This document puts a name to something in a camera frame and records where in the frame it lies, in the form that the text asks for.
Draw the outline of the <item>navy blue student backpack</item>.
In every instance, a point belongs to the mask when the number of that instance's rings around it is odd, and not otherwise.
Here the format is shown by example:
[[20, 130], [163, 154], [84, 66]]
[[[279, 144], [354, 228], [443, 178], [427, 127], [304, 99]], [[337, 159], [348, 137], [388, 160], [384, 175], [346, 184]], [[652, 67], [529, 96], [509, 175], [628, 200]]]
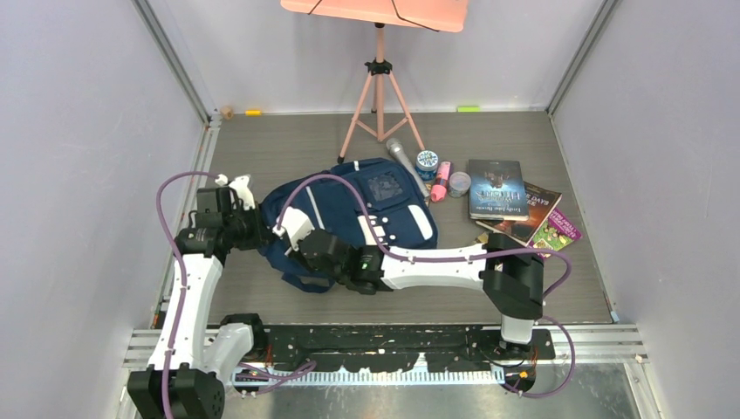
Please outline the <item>navy blue student backpack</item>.
[[[439, 231], [426, 199], [414, 177], [400, 163], [384, 158], [345, 162], [322, 172], [352, 184], [367, 213], [375, 221], [376, 235], [388, 247], [434, 249]], [[272, 190], [261, 203], [262, 217], [273, 227], [284, 205], [301, 210], [316, 228], [327, 230], [344, 242], [359, 247], [372, 235], [364, 229], [360, 205], [343, 183], [318, 179], [296, 191], [301, 179]], [[288, 245], [273, 242], [258, 250], [270, 266], [282, 273], [282, 280], [303, 292], [328, 292], [335, 282], [319, 272], [310, 272], [287, 255]]]

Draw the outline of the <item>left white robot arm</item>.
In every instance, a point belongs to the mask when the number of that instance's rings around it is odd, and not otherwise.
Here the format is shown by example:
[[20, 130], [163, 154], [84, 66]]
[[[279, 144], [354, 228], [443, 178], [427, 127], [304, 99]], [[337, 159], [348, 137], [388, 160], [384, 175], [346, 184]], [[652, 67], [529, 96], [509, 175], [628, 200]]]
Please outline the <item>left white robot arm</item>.
[[268, 340], [258, 315], [233, 314], [208, 344], [210, 306], [228, 254], [260, 248], [270, 237], [243, 178], [197, 191], [188, 226], [172, 238], [173, 293], [161, 336], [146, 369], [127, 383], [142, 417], [222, 417], [230, 375], [242, 358], [260, 360]]

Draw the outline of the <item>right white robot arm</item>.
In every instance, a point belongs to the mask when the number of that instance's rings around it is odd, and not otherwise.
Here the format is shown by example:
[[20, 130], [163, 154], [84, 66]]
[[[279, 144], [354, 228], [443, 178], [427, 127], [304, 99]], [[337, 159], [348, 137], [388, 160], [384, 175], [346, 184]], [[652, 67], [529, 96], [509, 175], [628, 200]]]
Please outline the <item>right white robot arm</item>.
[[356, 247], [315, 230], [295, 249], [308, 270], [360, 294], [412, 287], [481, 292], [501, 315], [501, 352], [516, 359], [532, 348], [533, 328], [544, 308], [544, 260], [507, 236], [490, 233], [485, 244], [462, 248], [410, 250]]

